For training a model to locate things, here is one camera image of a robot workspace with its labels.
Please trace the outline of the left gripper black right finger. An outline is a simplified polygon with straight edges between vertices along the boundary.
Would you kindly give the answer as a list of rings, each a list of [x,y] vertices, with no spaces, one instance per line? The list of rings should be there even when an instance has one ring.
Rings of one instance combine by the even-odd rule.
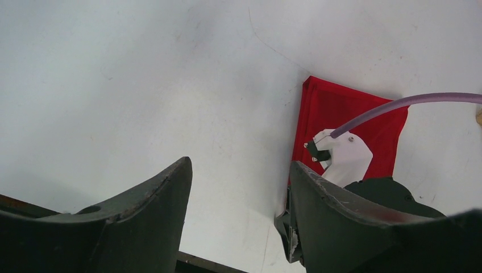
[[[292,203],[307,272],[480,272],[481,210],[424,217],[379,205],[301,162]]]

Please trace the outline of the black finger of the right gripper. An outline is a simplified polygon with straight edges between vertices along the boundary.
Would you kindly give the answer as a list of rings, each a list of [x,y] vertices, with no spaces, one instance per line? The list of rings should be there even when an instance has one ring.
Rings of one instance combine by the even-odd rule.
[[[304,264],[296,214],[292,203],[291,186],[288,186],[286,190],[284,211],[275,217],[274,225],[281,237],[287,261],[289,263],[299,262]]]

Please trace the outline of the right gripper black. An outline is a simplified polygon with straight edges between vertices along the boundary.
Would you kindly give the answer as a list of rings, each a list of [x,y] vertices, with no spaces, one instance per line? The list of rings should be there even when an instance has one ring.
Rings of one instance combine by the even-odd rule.
[[[445,216],[434,208],[416,202],[410,190],[392,177],[356,181],[344,188],[366,200],[400,212],[427,218]]]

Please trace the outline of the red cloth napkin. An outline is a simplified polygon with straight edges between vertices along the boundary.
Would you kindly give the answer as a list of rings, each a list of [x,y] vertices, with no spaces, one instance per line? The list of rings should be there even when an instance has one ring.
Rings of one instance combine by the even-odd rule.
[[[303,144],[324,129],[336,129],[366,111],[388,102],[386,98],[310,76],[302,85],[292,160],[300,161],[316,173],[323,174],[323,168],[311,160]],[[366,179],[393,175],[398,140],[407,117],[408,107],[402,107],[350,130],[359,136],[373,153],[364,176]]]

